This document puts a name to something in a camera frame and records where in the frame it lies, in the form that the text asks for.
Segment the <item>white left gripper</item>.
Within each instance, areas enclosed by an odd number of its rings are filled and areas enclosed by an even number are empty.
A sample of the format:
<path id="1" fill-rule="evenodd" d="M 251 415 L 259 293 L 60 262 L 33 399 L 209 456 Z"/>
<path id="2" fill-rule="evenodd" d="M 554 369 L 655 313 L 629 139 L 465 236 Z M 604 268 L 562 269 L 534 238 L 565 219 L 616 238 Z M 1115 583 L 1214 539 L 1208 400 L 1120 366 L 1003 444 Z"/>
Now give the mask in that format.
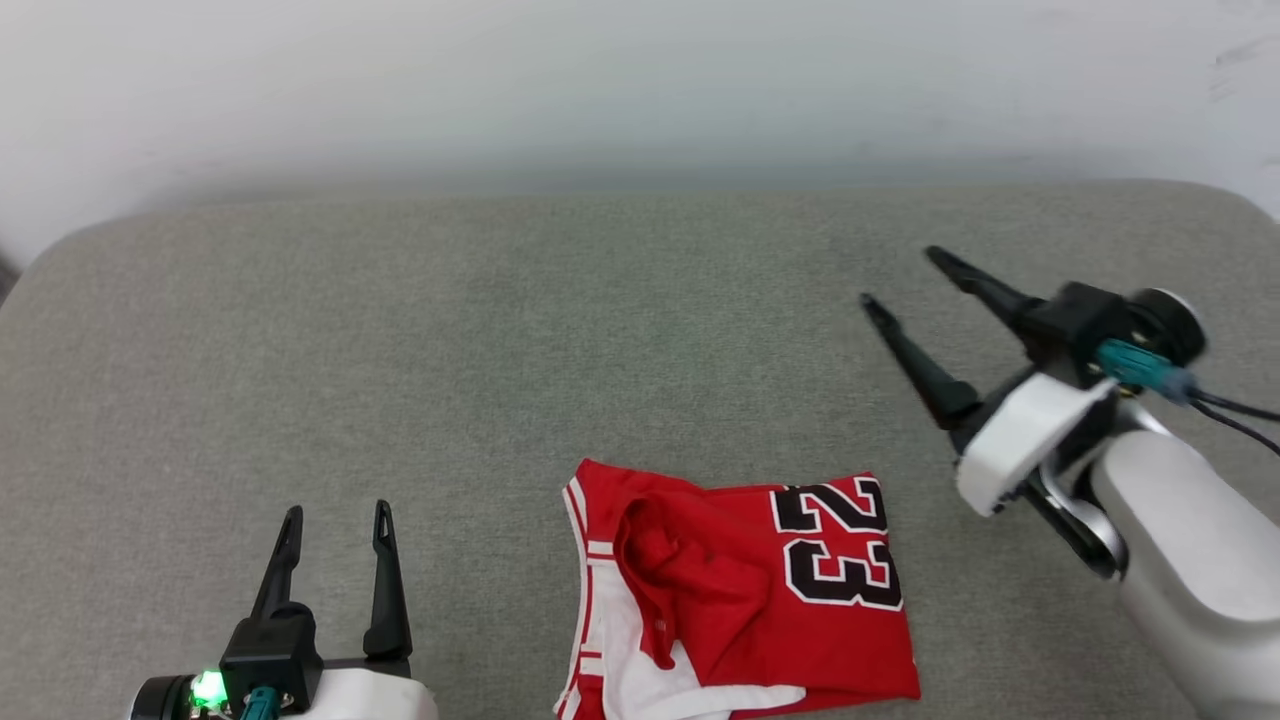
<path id="1" fill-rule="evenodd" d="M 300 564 L 305 511 L 285 511 L 250 616 L 268 619 L 291 601 L 292 573 Z M 280 720 L 439 720 L 433 693 L 411 678 L 413 651 L 404 579 L 390 503 L 375 505 L 372 551 L 376 556 L 366 659 L 324 661 L 317 689 L 307 705 L 284 693 Z M 221 670 L 154 676 L 137 691 L 128 720 L 238 720 L 244 697 L 228 694 Z"/>

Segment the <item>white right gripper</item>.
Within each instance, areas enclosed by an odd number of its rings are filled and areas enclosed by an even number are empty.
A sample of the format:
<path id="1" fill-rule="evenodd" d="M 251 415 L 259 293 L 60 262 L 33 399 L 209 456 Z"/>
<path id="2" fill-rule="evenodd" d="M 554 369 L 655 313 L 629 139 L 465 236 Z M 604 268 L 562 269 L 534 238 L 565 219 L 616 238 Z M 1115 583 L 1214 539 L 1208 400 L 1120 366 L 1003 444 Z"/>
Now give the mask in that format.
<path id="1" fill-rule="evenodd" d="M 963 293 L 970 295 L 1010 331 L 1043 304 L 942 247 L 928 260 Z M 1206 351 L 1196 310 L 1166 290 L 1146 288 L 1124 297 L 1135 329 L 1124 342 L 1185 368 Z M 982 405 L 969 383 L 947 373 L 913 342 L 899 319 L 873 295 L 860 305 L 909 379 L 934 424 L 956 430 Z M 1165 434 L 1139 401 L 1144 392 L 1103 373 L 1089 389 L 1076 389 L 1030 370 L 991 395 L 959 441 L 956 487 L 979 515 L 993 516 L 1024 498 L 1094 574 L 1121 578 L 1130 553 L 1103 510 L 1097 487 L 1110 447 L 1132 433 Z"/>

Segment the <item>red basketball jersey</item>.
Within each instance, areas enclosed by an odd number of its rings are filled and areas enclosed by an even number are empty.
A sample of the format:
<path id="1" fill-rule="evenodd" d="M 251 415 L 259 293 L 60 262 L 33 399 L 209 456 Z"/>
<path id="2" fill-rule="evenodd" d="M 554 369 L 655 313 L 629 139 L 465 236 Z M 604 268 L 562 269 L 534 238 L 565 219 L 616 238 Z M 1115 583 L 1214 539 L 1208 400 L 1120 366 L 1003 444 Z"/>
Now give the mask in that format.
<path id="1" fill-rule="evenodd" d="M 872 474 L 703 488 L 586 459 L 562 500 L 580 598 L 556 720 L 758 720 L 922 697 Z"/>

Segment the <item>grey fabric sofa cushion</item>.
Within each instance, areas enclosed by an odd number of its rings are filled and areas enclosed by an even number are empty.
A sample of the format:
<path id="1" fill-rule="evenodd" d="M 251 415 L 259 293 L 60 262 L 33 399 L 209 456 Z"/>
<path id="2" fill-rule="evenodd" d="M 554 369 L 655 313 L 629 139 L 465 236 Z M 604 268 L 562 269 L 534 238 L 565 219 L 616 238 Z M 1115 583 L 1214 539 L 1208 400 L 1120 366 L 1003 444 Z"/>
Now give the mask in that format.
<path id="1" fill-rule="evenodd" d="M 797 720 L 1193 720 L 1032 510 L 956 496 L 859 296 L 979 389 L 1024 357 L 932 245 L 1041 296 L 1170 290 L 1206 387 L 1280 410 L 1280 223 L 1198 184 L 276 204 L 58 242 L 0 305 L 0 720 L 123 720 L 215 664 L 293 505 L 293 596 L 358 655 L 379 498 L 444 720 L 550 720 L 584 457 L 881 478 L 923 698 Z"/>

